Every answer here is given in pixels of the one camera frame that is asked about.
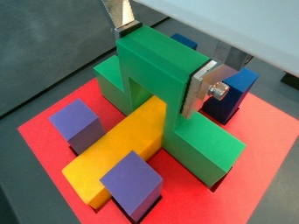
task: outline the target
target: silver metal plate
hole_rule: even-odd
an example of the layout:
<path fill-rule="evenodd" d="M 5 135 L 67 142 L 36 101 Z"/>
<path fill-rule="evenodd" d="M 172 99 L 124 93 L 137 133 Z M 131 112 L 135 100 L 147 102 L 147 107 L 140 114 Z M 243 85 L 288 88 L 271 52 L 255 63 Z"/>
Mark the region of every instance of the silver metal plate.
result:
<path fill-rule="evenodd" d="M 128 0 L 100 0 L 100 5 L 113 29 L 135 21 Z"/>

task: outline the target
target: blue block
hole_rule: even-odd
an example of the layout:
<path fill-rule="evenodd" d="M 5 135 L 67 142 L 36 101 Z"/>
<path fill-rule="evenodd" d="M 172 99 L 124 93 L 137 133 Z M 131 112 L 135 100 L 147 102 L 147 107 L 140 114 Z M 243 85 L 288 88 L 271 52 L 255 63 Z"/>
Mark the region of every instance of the blue block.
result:
<path fill-rule="evenodd" d="M 211 97 L 203 104 L 202 111 L 208 114 L 222 124 L 227 124 L 230 118 L 239 110 L 250 88 L 258 79 L 258 74 L 243 68 L 234 76 L 223 82 L 228 84 L 230 91 L 222 101 Z"/>
<path fill-rule="evenodd" d="M 196 51 L 198 48 L 198 43 L 194 42 L 192 40 L 190 40 L 188 38 L 186 38 L 182 34 L 175 33 L 171 36 L 172 39 L 175 39 L 178 42 L 180 42 L 182 44 L 184 44 L 186 46 L 188 46 L 192 50 Z"/>

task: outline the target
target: green arch block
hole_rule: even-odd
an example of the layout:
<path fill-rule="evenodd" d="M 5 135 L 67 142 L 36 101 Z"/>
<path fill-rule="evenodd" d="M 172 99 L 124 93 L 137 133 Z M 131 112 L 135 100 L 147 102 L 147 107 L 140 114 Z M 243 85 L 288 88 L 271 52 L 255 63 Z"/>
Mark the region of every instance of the green arch block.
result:
<path fill-rule="evenodd" d="M 212 186 L 246 145 L 200 113 L 187 120 L 183 98 L 192 74 L 210 58 L 143 26 L 116 42 L 117 56 L 95 67 L 103 95 L 128 115 L 152 96 L 167 103 L 163 147 Z"/>

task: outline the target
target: yellow rectangular block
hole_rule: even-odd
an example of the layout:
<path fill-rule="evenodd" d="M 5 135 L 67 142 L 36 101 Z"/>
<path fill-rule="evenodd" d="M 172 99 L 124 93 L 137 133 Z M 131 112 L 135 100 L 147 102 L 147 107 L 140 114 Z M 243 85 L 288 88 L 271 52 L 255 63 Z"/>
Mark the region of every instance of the yellow rectangular block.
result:
<path fill-rule="evenodd" d="M 100 208 L 111 195 L 99 182 L 120 159 L 135 151 L 148 160 L 160 150 L 166 104 L 154 96 L 64 167 L 63 174 L 81 200 Z"/>

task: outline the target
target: block structure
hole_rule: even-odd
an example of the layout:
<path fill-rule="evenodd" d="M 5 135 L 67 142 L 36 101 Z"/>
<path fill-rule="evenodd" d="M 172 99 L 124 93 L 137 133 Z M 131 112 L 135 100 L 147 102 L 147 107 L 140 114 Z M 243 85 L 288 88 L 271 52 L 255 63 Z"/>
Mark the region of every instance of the block structure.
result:
<path fill-rule="evenodd" d="M 239 104 L 242 103 L 256 79 L 258 74 L 247 68 L 243 68 L 234 76 L 223 81 L 230 86 L 228 93 L 223 100 L 218 101 L 211 97 L 204 102 L 202 111 L 222 124 L 227 124 L 239 110 Z"/>
<path fill-rule="evenodd" d="M 95 67 L 104 96 L 127 115 L 152 95 L 166 102 L 163 147 L 212 186 L 228 173 L 246 145 L 200 113 L 190 119 L 180 113 L 191 75 L 210 58 L 148 26 L 119 39 L 116 50 L 117 58 Z"/>
<path fill-rule="evenodd" d="M 154 96 L 61 170 L 81 200 L 95 209 L 111 198 L 99 180 L 127 153 L 135 151 L 148 160 L 162 149 L 164 116 L 166 104 Z"/>
<path fill-rule="evenodd" d="M 180 42 L 183 45 L 188 46 L 192 50 L 196 51 L 198 43 L 194 42 L 191 39 L 186 38 L 180 33 L 175 33 L 171 36 L 172 39 L 175 39 L 178 42 Z"/>
<path fill-rule="evenodd" d="M 81 99 L 53 114 L 49 120 L 77 155 L 105 134 L 97 115 Z"/>
<path fill-rule="evenodd" d="M 163 178 L 131 151 L 100 179 L 127 215 L 139 221 L 162 195 Z"/>

